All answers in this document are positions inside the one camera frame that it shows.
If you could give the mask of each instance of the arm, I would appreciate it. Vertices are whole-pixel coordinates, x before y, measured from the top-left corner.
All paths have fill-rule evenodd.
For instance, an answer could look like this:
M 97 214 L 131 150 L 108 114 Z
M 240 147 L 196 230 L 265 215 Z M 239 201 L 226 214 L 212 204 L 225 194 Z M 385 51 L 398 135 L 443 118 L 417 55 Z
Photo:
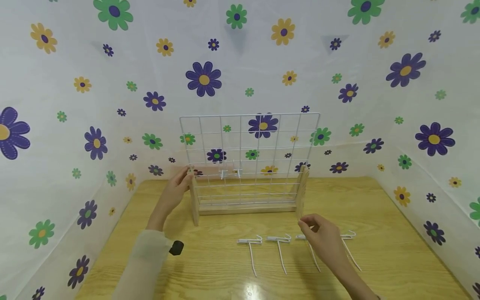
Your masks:
M 158 273 L 172 245 L 163 233 L 163 225 L 167 216 L 180 204 L 183 194 L 189 189 L 193 174 L 187 174 L 187 171 L 188 167 L 184 167 L 168 181 L 150 215 L 147 227 L 137 238 L 112 299 L 153 298 Z

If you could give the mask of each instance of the wire grid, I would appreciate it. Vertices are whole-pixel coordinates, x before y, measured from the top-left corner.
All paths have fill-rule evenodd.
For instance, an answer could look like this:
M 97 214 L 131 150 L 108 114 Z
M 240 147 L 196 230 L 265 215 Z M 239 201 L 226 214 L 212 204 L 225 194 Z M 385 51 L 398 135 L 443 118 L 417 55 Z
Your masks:
M 271 115 L 272 118 L 276 118 L 278 117 L 278 123 L 277 123 L 277 130 L 271 130 L 271 131 L 266 131 L 266 130 L 261 130 L 260 129 L 260 126 L 258 128 L 257 131 L 249 131 L 248 129 L 244 130 L 242 128 L 242 119 L 243 117 L 246 117 L 246 118 L 251 118 L 251 119 L 255 119 L 257 116 L 261 116 L 264 117 L 264 116 L 267 116 L 267 115 Z M 293 117 L 298 117 L 298 121 L 297 121 L 297 126 L 296 128 L 294 129 L 283 129 L 284 127 L 282 126 L 282 116 L 284 116 L 284 118 L 286 118 L 287 116 L 291 119 Z M 309 125 L 307 126 L 308 128 L 307 129 L 300 129 L 300 122 L 302 120 L 302 117 L 305 118 L 306 116 L 312 116 L 313 119 L 312 119 L 312 122 L 309 122 Z M 204 120 L 204 123 L 205 123 L 205 119 L 207 118 L 218 118 L 219 120 L 219 131 L 206 131 L 204 132 L 204 125 L 202 125 L 202 120 Z M 236 119 L 238 118 L 239 119 L 239 127 L 240 130 L 239 131 L 229 131 L 229 132 L 225 132 L 223 131 L 223 128 L 224 128 L 224 120 L 228 118 L 229 120 L 231 120 L 232 118 L 233 119 Z M 196 130 L 200 130 L 200 132 L 195 132 L 195 131 L 190 131 L 190 130 L 185 130 L 186 128 L 186 124 L 185 124 L 185 121 L 186 120 L 198 120 L 198 128 L 195 128 Z M 206 181 L 207 181 L 207 185 L 204 185 L 204 186 L 201 186 L 201 185 L 197 185 L 195 188 L 196 188 L 196 191 L 197 191 L 197 195 L 198 195 L 198 198 L 199 198 L 199 205 L 200 206 L 206 206 L 206 205 L 232 205 L 232 204 L 270 204 L 270 203 L 293 203 L 294 202 L 294 199 L 295 199 L 295 195 L 296 195 L 296 192 L 287 192 L 287 187 L 288 185 L 298 185 L 298 183 L 289 183 L 288 182 L 288 179 L 289 179 L 289 175 L 292 173 L 290 172 L 290 169 L 292 167 L 292 162 L 295 162 L 295 161 L 298 161 L 298 162 L 304 162 L 306 165 L 308 164 L 309 162 L 309 158 L 310 158 L 310 153 L 311 153 L 311 150 L 312 150 L 312 146 L 313 146 L 313 141 L 314 141 L 314 138 L 311 139 L 311 141 L 309 142 L 308 145 L 297 145 L 297 140 L 293 140 L 293 145 L 292 146 L 279 146 L 278 145 L 278 141 L 279 141 L 279 137 L 281 135 L 281 133 L 283 132 L 294 132 L 295 135 L 294 136 L 298 136 L 299 132 L 307 132 L 307 133 L 312 133 L 312 132 L 315 132 L 316 129 L 318 128 L 318 123 L 319 123 L 319 120 L 320 120 L 320 114 L 319 113 L 280 113 L 280 114 L 239 114 L 239 115 L 210 115 L 210 116 L 183 116 L 183 117 L 180 117 L 180 127 L 181 127 L 181 131 L 182 131 L 182 136 L 184 138 L 184 146 L 185 146 L 185 151 L 187 153 L 187 159 L 188 159 L 188 164 L 189 166 L 194 166 L 195 168 L 198 168 L 198 165 L 205 165 L 205 166 L 216 166 L 218 168 L 218 174 L 202 174 L 202 175 L 199 175 L 197 176 L 198 178 L 206 178 Z M 275 137 L 275 146 L 260 146 L 260 140 L 262 139 L 262 137 L 260 136 L 260 132 L 269 132 L 270 134 L 273 134 L 273 133 L 276 133 L 276 137 Z M 225 143 L 224 143 L 224 134 L 227 135 L 227 134 L 234 134 L 234 133 L 238 133 L 240 135 L 240 138 L 239 138 L 239 146 L 238 147 L 225 147 Z M 242 134 L 243 133 L 249 133 L 250 134 L 253 134 L 253 138 L 255 133 L 258 133 L 259 134 L 259 137 L 257 138 L 257 142 L 256 142 L 256 151 L 257 153 L 260 152 L 260 150 L 272 150 L 273 151 L 273 159 L 258 159 L 256 158 L 255 159 L 255 172 L 243 172 L 243 166 L 244 166 L 244 163 L 246 162 L 249 162 L 248 159 L 246 159 L 246 157 L 244 156 L 243 154 L 243 150 L 247 150 L 247 149 L 252 149 L 252 147 L 244 147 L 242 145 Z M 200 139 L 201 139 L 201 145 L 202 145 L 202 148 L 201 149 L 197 149 L 197 148 L 192 148 L 192 147 L 189 147 L 188 143 L 187 143 L 187 139 L 186 139 L 186 135 L 187 134 L 190 134 L 192 136 L 195 136 L 195 135 L 199 135 L 200 136 Z M 207 135 L 213 135 L 213 134 L 219 134 L 220 135 L 220 145 L 221 145 L 221 148 L 218 148 L 217 146 L 215 145 L 206 145 L 205 144 L 205 136 Z M 307 152 L 307 155 L 305 158 L 303 159 L 294 159 L 294 153 L 295 153 L 295 150 L 296 149 L 308 149 L 308 152 Z M 207 161 L 207 152 L 210 151 L 210 149 L 220 149 L 220 157 L 221 157 L 221 161 L 218 162 L 217 164 L 215 164 L 214 162 L 210 162 L 210 161 Z M 289 157 L 289 159 L 276 159 L 276 154 L 277 154 L 277 150 L 279 149 L 291 149 L 291 156 Z M 226 156 L 226 151 L 238 151 L 239 153 L 239 159 L 238 160 L 235 160 L 235 159 L 232 159 L 232 160 L 227 160 L 227 156 Z M 192 159 L 192 154 L 194 153 L 203 153 L 203 161 L 195 161 L 194 159 Z M 273 176 L 270 176 L 270 181 L 267 182 L 267 183 L 260 183 L 258 182 L 258 163 L 259 162 L 272 162 L 272 172 L 273 172 L 273 168 L 275 168 L 275 162 L 278 162 L 278 161 L 284 161 L 284 162 L 288 162 L 288 169 L 287 171 L 281 171 L 281 172 L 275 172 L 276 175 L 278 174 L 285 174 L 285 182 L 281 182 L 281 183 L 274 183 L 273 182 Z M 229 173 L 228 171 L 228 164 L 229 163 L 232 163 L 234 169 L 233 169 L 233 173 Z M 254 182 L 253 183 L 242 183 L 242 176 L 244 177 L 245 175 L 247 175 L 247 178 L 251 179 L 252 176 L 254 176 Z M 235 183 L 229 183 L 227 181 L 227 177 L 229 179 L 238 179 L 239 183 L 238 184 L 235 184 Z M 213 184 L 211 182 L 211 180 L 217 180 L 217 179 L 221 179 L 223 180 L 223 182 L 221 184 Z M 242 187 L 251 187 L 253 186 L 254 187 L 254 190 L 255 192 L 254 193 L 242 193 Z M 257 187 L 260 187 L 260 186 L 268 186 L 268 192 L 257 192 L 258 189 Z M 272 187 L 274 186 L 283 186 L 284 189 L 283 189 L 283 192 L 272 192 Z M 213 194 L 212 193 L 212 188 L 224 188 L 224 194 Z M 228 193 L 227 190 L 228 188 L 230 187 L 238 187 L 238 193 Z M 205 194 L 203 192 L 201 192 L 200 190 L 205 190 L 207 189 L 210 193 L 208 194 Z M 261 196 L 260 199 L 251 199 L 251 196 Z M 232 199 L 228 199 L 228 197 L 236 197 L 235 201 L 232 201 Z

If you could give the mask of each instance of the purple flower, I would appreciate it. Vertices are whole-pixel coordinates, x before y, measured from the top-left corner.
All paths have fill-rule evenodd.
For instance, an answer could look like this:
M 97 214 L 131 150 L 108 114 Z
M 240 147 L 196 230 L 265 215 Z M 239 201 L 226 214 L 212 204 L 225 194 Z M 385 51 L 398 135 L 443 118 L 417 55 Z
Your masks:
M 218 47 L 220 46 L 218 45 L 218 41 L 216 40 L 216 38 L 210 39 L 210 42 L 208 42 L 208 48 L 211 49 L 212 51 L 213 50 L 217 51 Z
M 365 148 L 363 149 L 363 151 L 365 151 L 366 154 L 375 153 L 375 151 L 380 150 L 382 148 L 383 144 L 384 142 L 382 141 L 382 139 L 378 139 L 378 140 L 372 139 L 370 143 L 367 143 L 365 145 Z
M 197 89 L 197 95 L 203 97 L 205 91 L 211 97 L 215 95 L 215 90 L 222 87 L 222 83 L 219 80 L 216 80 L 222 75 L 219 69 L 213 70 L 213 64 L 207 61 L 202 68 L 202 65 L 199 62 L 193 63 L 193 70 L 187 71 L 185 76 L 191 81 L 188 83 L 187 87 L 191 90 Z
M 98 159 L 102 159 L 103 154 L 108 151 L 105 145 L 107 139 L 102 136 L 102 131 L 99 128 L 95 131 L 95 128 L 90 126 L 90 132 L 85 132 L 85 139 L 88 141 L 88 143 L 85 144 L 85 151 L 91 151 L 90 158 L 96 159 L 98 156 Z
M 150 165 L 148 167 L 148 169 L 150 170 L 150 173 L 152 173 L 155 176 L 162 176 L 163 175 L 163 170 L 160 169 L 158 166 Z
M 455 140 L 449 138 L 453 134 L 451 128 L 443 128 L 440 130 L 440 124 L 433 122 L 428 128 L 427 125 L 421 125 L 420 131 L 422 133 L 417 133 L 415 138 L 421 141 L 418 145 L 420 150 L 427 150 L 427 154 L 434 156 L 435 152 L 438 151 L 438 154 L 445 155 L 447 154 L 446 147 L 452 147 L 455 145 Z
M 15 122 L 18 113 L 14 108 L 6 107 L 0 114 L 0 149 L 3 155 L 8 159 L 16 159 L 17 149 L 27 149 L 30 147 L 30 141 L 22 134 L 30 131 L 27 123 Z
M 332 173 L 342 173 L 343 171 L 346 171 L 347 170 L 347 163 L 346 162 L 337 162 L 336 165 L 332 165 L 332 167 L 330 168 L 330 171 L 332 171 Z
M 88 272 L 88 263 L 90 262 L 90 259 L 87 258 L 86 255 L 82 257 L 82 260 L 77 259 L 77 267 L 73 268 L 70 271 L 70 276 L 71 278 L 68 281 L 67 286 L 72 286 L 72 289 L 75 288 L 75 286 L 78 283 L 81 283 L 84 280 L 84 275 L 87 274 Z
M 163 107 L 167 105 L 163 100 L 165 100 L 165 97 L 159 96 L 157 92 L 153 92 L 153 94 L 147 92 L 147 97 L 144 97 L 145 106 L 152 108 L 153 111 L 163 110 Z
M 330 42 L 330 48 L 333 50 L 337 50 L 338 48 L 340 48 L 340 44 L 342 43 L 342 41 L 340 40 L 340 38 L 334 38 L 333 41 Z
M 103 44 L 103 50 L 105 51 L 105 53 L 112 57 L 113 56 L 113 51 L 112 51 L 112 47 L 109 47 L 108 44 Z
M 428 40 L 430 42 L 436 42 L 442 34 L 440 33 L 440 30 L 435 30 L 432 34 L 430 34 L 430 37 Z
M 81 225 L 81 229 L 85 226 L 92 225 L 92 220 L 96 218 L 96 204 L 95 200 L 85 202 L 85 208 L 79 211 L 80 218 L 77 220 L 77 225 Z
M 261 138 L 262 135 L 265 138 L 270 137 L 270 132 L 275 132 L 277 127 L 274 126 L 278 123 L 278 119 L 272 118 L 270 113 L 266 115 L 258 114 L 255 116 L 255 119 L 248 121 L 248 124 L 251 126 L 248 131 L 250 133 L 255 133 L 257 139 Z
M 410 79 L 417 79 L 420 77 L 419 69 L 425 67 L 426 61 L 420 61 L 422 53 L 417 53 L 411 58 L 410 53 L 405 54 L 402 57 L 402 62 L 394 62 L 390 66 L 391 72 L 387 75 L 386 80 L 393 80 L 390 84 L 391 87 L 396 87 L 398 84 L 401 86 L 407 86 Z
M 213 163 L 219 162 L 220 164 L 226 157 L 227 153 L 222 149 L 212 149 L 211 152 L 207 153 L 208 160 L 211 160 Z
M 430 221 L 427 221 L 425 224 L 423 224 L 423 227 L 427 230 L 427 234 L 432 238 L 432 240 L 439 244 L 440 246 L 442 243 L 445 243 L 446 240 L 443 237 L 445 234 L 443 230 L 438 229 L 438 224 L 437 223 L 431 223 Z
M 357 84 L 347 84 L 345 88 L 340 89 L 340 96 L 338 96 L 338 99 L 343 99 L 343 103 L 352 102 L 353 97 L 357 95 L 358 89 Z

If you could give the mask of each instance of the green flower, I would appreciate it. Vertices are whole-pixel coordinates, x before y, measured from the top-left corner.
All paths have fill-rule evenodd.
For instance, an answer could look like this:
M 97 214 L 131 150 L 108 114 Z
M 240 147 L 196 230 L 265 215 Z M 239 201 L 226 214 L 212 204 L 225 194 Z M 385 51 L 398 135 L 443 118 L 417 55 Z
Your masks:
M 363 123 L 355 124 L 355 126 L 350 128 L 350 135 L 351 136 L 359 136 L 360 133 L 363 132 L 364 128 L 365 128 L 365 126 L 363 126 Z
M 470 218 L 472 220 L 480 220 L 480 197 L 478 197 L 477 202 L 470 203 L 470 208 L 474 210 L 473 212 L 470 213 Z
M 127 88 L 132 92 L 137 91 L 137 84 L 134 84 L 133 81 L 127 81 Z
M 469 3 L 465 6 L 465 11 L 460 15 L 463 19 L 463 23 L 470 21 L 470 24 L 473 24 L 480 18 L 480 0 L 473 0 L 472 3 Z
M 187 145 L 193 145 L 193 143 L 195 142 L 195 136 L 191 135 L 190 133 L 186 133 L 180 136 L 180 142 L 182 144 L 185 143 Z
M 32 238 L 30 239 L 29 244 L 35 244 L 34 248 L 38 249 L 40 244 L 46 245 L 48 243 L 48 238 L 53 237 L 53 229 L 55 224 L 50 224 L 50 220 L 46 220 L 44 222 L 38 222 L 36 224 L 36 228 L 32 229 L 28 235 Z
M 361 22 L 366 25 L 370 22 L 370 16 L 378 17 L 382 9 L 378 7 L 382 5 L 385 0 L 352 0 L 353 7 L 348 11 L 348 16 L 353 17 L 353 24 Z
M 110 186 L 115 186 L 117 184 L 117 180 L 115 179 L 115 174 L 113 174 L 113 171 L 107 172 L 107 182 L 110 184 Z
M 338 74 L 335 74 L 334 76 L 332 76 L 332 82 L 333 83 L 337 84 L 340 81 L 342 81 L 342 74 L 338 73 Z
M 64 123 L 67 120 L 67 115 L 63 111 L 57 112 L 57 119 L 59 119 L 60 122 Z
M 411 161 L 412 160 L 407 155 L 400 155 L 400 158 L 398 159 L 398 165 L 401 166 L 403 170 L 408 170 L 408 168 L 410 168 L 410 166 L 412 165 Z
M 118 26 L 128 30 L 127 22 L 133 21 L 132 14 L 127 12 L 130 8 L 127 0 L 94 0 L 93 6 L 100 11 L 98 19 L 102 22 L 108 21 L 111 30 L 117 30 Z
M 445 99 L 446 96 L 447 96 L 447 93 L 444 90 L 440 90 L 435 93 L 435 99 L 437 100 L 443 100 Z
M 232 24 L 232 29 L 235 28 L 242 28 L 242 24 L 247 23 L 247 18 L 245 16 L 247 15 L 246 10 L 242 10 L 243 6 L 239 4 L 238 6 L 235 6 L 232 4 L 230 6 L 230 10 L 227 11 L 227 24 Z
M 253 89 L 251 87 L 245 90 L 245 96 L 251 97 L 252 95 L 253 95 Z
M 72 176 L 75 177 L 75 179 L 79 179 L 81 176 L 80 170 L 77 168 L 74 168 L 72 171 Z
M 260 156 L 260 151 L 257 150 L 248 150 L 245 152 L 245 157 L 248 158 L 248 160 L 252 159 L 257 159 L 257 157 Z
M 330 140 L 329 135 L 331 135 L 332 132 L 328 131 L 328 127 L 325 127 L 323 130 L 322 128 L 317 128 L 317 131 L 313 132 L 310 136 L 312 137 L 310 139 L 310 143 L 313 142 L 314 146 L 317 146 L 318 144 L 324 145 L 325 142 L 328 142 Z

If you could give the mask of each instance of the yellow flower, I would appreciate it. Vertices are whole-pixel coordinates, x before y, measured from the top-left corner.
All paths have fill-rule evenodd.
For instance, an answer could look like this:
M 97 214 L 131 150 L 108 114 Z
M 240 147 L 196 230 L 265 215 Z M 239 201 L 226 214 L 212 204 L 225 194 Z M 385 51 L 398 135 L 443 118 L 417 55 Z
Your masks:
M 43 49 L 47 54 L 50 54 L 50 51 L 57 51 L 54 46 L 57 44 L 57 40 L 52 38 L 53 32 L 50 29 L 45 29 L 43 24 L 38 23 L 36 26 L 32 24 L 32 30 L 30 36 L 36 40 L 36 46 L 39 49 Z
M 292 85 L 297 81 L 297 75 L 293 71 L 287 71 L 287 74 L 283 75 L 282 83 L 286 85 Z
M 462 185 L 462 181 L 460 179 L 458 179 L 458 177 L 452 177 L 450 178 L 450 180 L 448 181 L 448 183 L 450 184 L 450 186 L 452 188 L 457 188 L 459 186 Z
M 410 193 L 407 192 L 407 188 L 397 186 L 393 193 L 395 194 L 395 199 L 400 202 L 400 205 L 407 207 L 408 203 L 410 203 Z
M 278 25 L 272 26 L 272 40 L 276 40 L 277 46 L 280 46 L 282 43 L 288 45 L 288 40 L 293 39 L 293 31 L 295 30 L 295 24 L 291 24 L 292 20 L 290 18 L 286 19 L 285 22 L 283 19 L 278 19 Z
M 278 168 L 275 166 L 265 166 L 264 169 L 262 169 L 262 173 L 264 173 L 265 176 L 267 175 L 272 175 L 272 173 L 276 173 L 278 171 Z
M 391 44 L 393 44 L 393 39 L 395 38 L 395 35 L 393 34 L 393 31 L 390 32 L 385 32 L 383 36 L 380 37 L 380 41 L 378 42 L 378 45 L 381 48 L 388 48 Z
M 168 39 L 158 39 L 158 43 L 156 44 L 158 47 L 157 52 L 162 53 L 163 56 L 171 56 L 173 52 L 173 44 L 169 42 Z
M 127 178 L 125 178 L 125 182 L 127 183 L 127 188 L 129 191 L 133 191 L 133 189 L 135 188 L 135 180 L 137 178 L 135 177 L 135 175 L 133 173 L 131 174 L 128 174 Z
M 90 84 L 90 80 L 80 76 L 78 78 L 75 78 L 75 82 L 73 83 L 73 86 L 77 88 L 77 92 L 89 92 L 90 88 L 92 85 Z

